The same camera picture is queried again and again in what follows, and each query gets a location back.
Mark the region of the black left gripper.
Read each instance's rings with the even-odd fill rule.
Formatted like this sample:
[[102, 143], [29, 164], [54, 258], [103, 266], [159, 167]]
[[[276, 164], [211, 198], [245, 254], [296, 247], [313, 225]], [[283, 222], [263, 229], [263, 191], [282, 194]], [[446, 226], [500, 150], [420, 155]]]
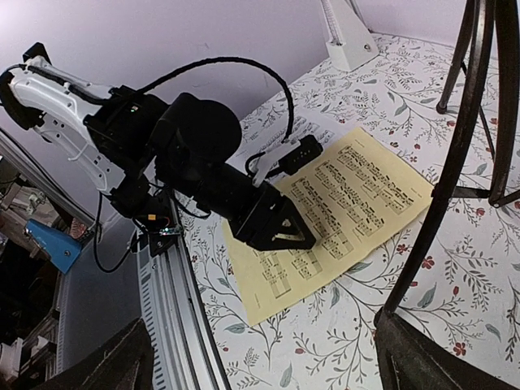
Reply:
[[228, 164], [205, 171], [193, 198], [224, 217], [233, 237], [256, 250], [311, 249], [316, 243], [288, 197], [268, 183], [254, 186]]

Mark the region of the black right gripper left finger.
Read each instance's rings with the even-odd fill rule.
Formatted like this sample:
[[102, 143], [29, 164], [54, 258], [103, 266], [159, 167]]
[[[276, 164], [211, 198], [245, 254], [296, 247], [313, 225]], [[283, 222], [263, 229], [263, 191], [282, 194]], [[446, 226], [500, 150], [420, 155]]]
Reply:
[[154, 349], [141, 318], [132, 320], [88, 357], [45, 379], [56, 344], [49, 342], [21, 366], [13, 389], [151, 389]]

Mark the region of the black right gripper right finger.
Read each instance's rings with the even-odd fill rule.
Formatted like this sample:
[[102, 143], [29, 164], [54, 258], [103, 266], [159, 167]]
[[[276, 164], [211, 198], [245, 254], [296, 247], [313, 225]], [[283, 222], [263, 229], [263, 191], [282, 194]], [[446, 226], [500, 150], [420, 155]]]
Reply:
[[375, 316], [375, 348], [384, 389], [512, 389], [442, 349], [399, 315]]

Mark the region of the yellow sheet music page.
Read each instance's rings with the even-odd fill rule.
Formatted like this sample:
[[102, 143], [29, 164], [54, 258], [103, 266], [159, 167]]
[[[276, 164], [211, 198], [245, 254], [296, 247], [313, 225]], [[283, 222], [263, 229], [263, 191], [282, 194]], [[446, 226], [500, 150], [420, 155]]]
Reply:
[[223, 237], [250, 326], [278, 314], [345, 273], [431, 204], [431, 184], [361, 128], [276, 184], [316, 243], [259, 252]]

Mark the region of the black perforated music stand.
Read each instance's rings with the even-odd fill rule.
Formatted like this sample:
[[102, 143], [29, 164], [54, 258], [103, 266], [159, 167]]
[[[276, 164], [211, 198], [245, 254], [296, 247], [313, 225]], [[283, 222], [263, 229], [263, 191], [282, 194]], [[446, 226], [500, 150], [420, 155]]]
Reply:
[[[499, 65], [499, 103], [496, 138], [487, 143], [494, 162], [488, 190], [458, 186], [457, 182], [468, 154], [477, 120], [482, 117], [481, 101], [493, 46]], [[440, 180], [434, 187], [432, 202], [401, 274], [383, 308], [375, 316], [396, 311], [417, 274], [423, 258], [440, 229], [449, 202], [454, 197], [486, 198], [500, 208], [519, 199], [519, 193], [507, 193], [509, 169], [514, 151], [519, 109], [519, 17], [515, 1], [469, 1], [466, 3], [457, 44], [444, 90], [436, 110], [446, 113], [459, 73], [465, 84], [456, 126]]]

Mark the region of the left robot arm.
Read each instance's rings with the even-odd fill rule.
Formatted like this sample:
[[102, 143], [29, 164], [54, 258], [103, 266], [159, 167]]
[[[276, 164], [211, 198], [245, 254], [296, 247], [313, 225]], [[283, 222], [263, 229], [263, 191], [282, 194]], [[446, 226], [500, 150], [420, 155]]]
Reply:
[[294, 203], [270, 183], [322, 153], [314, 136], [285, 136], [278, 149], [251, 156], [245, 171], [228, 159], [241, 144], [239, 119], [227, 106], [191, 93], [165, 102], [154, 86], [93, 84], [50, 63], [34, 44], [1, 75], [1, 102], [11, 119], [58, 145], [98, 192], [147, 235], [173, 232], [150, 192], [153, 167], [162, 193], [192, 198], [202, 218], [225, 218], [235, 239], [259, 251], [310, 249], [315, 237]]

